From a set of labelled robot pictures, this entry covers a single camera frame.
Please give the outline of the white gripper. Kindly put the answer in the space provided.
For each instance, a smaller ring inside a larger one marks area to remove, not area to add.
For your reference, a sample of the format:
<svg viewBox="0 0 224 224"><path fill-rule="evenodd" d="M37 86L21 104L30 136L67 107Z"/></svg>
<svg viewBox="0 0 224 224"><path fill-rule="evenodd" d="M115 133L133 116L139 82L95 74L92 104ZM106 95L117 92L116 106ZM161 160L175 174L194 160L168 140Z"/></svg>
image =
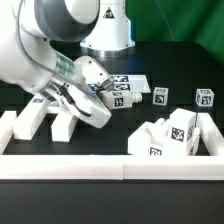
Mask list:
<svg viewBox="0 0 224 224"><path fill-rule="evenodd" d="M52 93L77 118L93 127L102 128L111 118L111 112L97 94L113 89L114 79L89 56L78 58L74 67L74 77L62 75L52 78ZM102 81L96 92L88 86L88 82L95 81Z"/></svg>

